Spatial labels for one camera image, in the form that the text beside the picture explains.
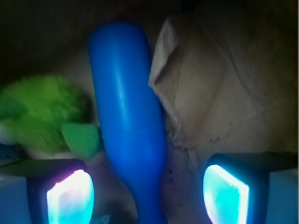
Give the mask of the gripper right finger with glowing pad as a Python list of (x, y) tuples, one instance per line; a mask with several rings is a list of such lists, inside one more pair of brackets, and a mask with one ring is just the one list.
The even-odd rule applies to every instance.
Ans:
[(203, 176), (213, 224), (297, 224), (299, 157), (292, 152), (216, 153)]

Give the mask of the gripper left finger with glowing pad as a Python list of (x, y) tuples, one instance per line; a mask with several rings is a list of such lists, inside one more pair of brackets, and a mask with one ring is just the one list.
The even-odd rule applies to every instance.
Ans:
[(88, 224), (94, 184), (79, 159), (0, 162), (2, 224)]

